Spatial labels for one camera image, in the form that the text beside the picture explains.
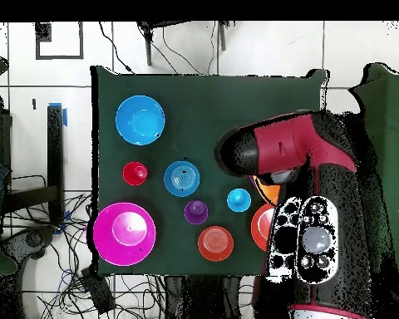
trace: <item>red cup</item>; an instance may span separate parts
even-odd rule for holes
[[[210,226],[199,236],[198,249],[211,262],[223,261],[232,253],[234,240],[225,228]]]
[[[130,186],[139,186],[143,184],[148,176],[148,169],[138,161],[131,161],[123,169],[123,179]]]

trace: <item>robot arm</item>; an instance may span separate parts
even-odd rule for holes
[[[293,281],[294,316],[369,317],[369,253],[342,122],[328,111],[277,116],[226,135],[217,158],[231,174],[285,183],[269,236],[267,279]]]

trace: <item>blue tape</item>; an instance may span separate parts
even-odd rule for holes
[[[64,126],[68,126],[67,108],[62,111],[62,121]]]
[[[71,220],[71,211],[70,211],[70,210],[67,210],[67,211],[65,212],[65,220],[66,220],[66,221],[70,221],[70,220]],[[61,229],[62,229],[62,230],[65,230],[66,228],[67,228],[67,225],[66,225],[65,223],[63,223],[63,224],[61,225]],[[60,235],[60,234],[62,234],[62,231],[61,231],[61,230],[55,231],[55,235]]]

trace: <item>blue bowl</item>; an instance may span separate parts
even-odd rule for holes
[[[116,112],[116,128],[127,142],[148,145],[161,136],[165,125],[164,111],[149,96],[131,96]]]
[[[176,197],[189,196],[200,185],[200,172],[189,161],[176,161],[164,172],[164,185]]]
[[[227,202],[234,212],[245,212],[251,204],[251,196],[245,189],[232,189],[229,192]]]

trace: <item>purple cup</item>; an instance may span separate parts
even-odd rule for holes
[[[185,206],[185,219],[194,225],[203,223],[209,216],[209,210],[204,202],[193,200]]]

